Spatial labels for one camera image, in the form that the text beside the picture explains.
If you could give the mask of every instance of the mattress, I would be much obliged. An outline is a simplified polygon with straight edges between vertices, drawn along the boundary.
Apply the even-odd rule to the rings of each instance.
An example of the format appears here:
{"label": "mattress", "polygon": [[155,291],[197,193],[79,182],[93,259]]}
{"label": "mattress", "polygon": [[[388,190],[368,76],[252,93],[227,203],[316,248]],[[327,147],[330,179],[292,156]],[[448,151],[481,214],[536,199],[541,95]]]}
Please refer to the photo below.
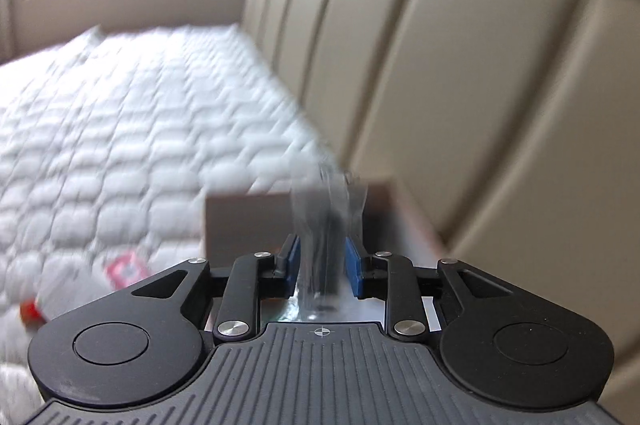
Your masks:
{"label": "mattress", "polygon": [[201,255],[207,192],[287,190],[316,141],[235,26],[93,29],[0,68],[0,423],[40,404],[18,304],[61,265]]}

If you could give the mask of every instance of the white bedding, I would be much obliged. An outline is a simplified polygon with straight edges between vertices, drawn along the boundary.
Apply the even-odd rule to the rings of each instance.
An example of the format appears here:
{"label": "white bedding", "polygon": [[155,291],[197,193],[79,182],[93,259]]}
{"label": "white bedding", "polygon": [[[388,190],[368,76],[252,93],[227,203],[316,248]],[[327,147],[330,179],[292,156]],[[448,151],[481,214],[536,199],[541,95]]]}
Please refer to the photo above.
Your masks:
{"label": "white bedding", "polygon": [[18,304],[60,264],[155,273],[200,249],[206,192],[267,192],[324,159],[236,27],[70,43],[0,68],[0,423],[40,404]]}

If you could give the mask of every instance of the bed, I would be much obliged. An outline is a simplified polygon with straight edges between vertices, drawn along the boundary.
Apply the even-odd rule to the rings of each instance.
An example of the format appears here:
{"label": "bed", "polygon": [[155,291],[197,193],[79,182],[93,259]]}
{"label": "bed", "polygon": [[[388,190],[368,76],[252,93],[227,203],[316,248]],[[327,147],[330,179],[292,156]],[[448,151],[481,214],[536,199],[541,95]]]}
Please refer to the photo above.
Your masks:
{"label": "bed", "polygon": [[0,67],[0,423],[40,404],[18,305],[62,264],[201,255],[206,192],[288,190],[316,142],[235,26],[94,28]]}

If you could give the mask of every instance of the brown box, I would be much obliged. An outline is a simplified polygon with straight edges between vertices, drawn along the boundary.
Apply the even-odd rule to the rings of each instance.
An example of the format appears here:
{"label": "brown box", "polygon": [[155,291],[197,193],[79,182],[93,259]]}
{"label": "brown box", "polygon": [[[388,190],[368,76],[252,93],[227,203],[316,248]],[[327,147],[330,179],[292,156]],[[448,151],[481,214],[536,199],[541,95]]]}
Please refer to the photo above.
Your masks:
{"label": "brown box", "polygon": [[[425,267],[445,254],[410,196],[392,182],[369,185],[362,226],[370,253],[392,251]],[[230,266],[245,253],[276,251],[294,231],[289,194],[207,196],[204,227],[212,267]]]}

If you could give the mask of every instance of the quilted mattress cover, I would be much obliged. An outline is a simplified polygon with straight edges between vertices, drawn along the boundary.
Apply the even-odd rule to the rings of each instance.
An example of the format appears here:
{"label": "quilted mattress cover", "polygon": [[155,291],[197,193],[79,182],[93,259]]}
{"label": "quilted mattress cover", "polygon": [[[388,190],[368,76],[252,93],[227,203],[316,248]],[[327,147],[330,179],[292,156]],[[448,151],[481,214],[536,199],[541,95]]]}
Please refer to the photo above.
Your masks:
{"label": "quilted mattress cover", "polygon": [[207,192],[287,190],[321,160],[235,26],[94,28],[0,67],[0,424],[40,404],[18,305],[63,265],[98,281],[126,250],[152,273],[201,255]]}

